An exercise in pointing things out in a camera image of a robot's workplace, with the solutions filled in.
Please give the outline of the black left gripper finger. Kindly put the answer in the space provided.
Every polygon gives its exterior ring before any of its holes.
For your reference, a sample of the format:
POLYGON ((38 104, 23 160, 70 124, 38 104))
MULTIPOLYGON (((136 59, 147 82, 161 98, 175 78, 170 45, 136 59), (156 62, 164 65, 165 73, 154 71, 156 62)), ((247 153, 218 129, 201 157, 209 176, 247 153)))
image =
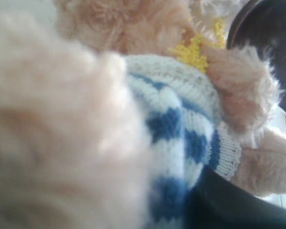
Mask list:
POLYGON ((286 209, 258 199, 204 167, 187 195, 185 229, 286 229, 286 209))

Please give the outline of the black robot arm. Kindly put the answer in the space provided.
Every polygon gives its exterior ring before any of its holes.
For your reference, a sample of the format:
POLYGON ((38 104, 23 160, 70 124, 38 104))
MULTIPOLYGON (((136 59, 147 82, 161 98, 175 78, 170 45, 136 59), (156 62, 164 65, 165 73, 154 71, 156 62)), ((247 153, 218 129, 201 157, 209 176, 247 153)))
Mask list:
MULTIPOLYGON (((246 42, 261 58, 270 58, 286 89, 286 0, 250 0, 244 5, 230 27, 227 46, 246 42)), ((286 208, 256 198, 204 167, 186 200, 185 228, 286 229, 286 208)))

